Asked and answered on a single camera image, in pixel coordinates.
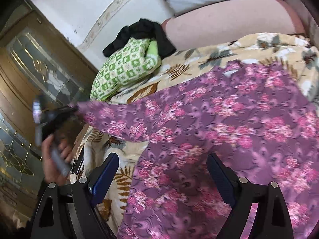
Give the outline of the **person left hand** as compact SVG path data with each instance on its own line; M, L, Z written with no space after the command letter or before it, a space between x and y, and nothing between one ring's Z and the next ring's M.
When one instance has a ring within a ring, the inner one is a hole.
M42 142L44 181L47 184L54 182L58 186L65 185L69 175L61 173L61 163L63 161L64 165L68 165L73 157L72 148L65 137L60 138L57 144L55 136L49 135Z

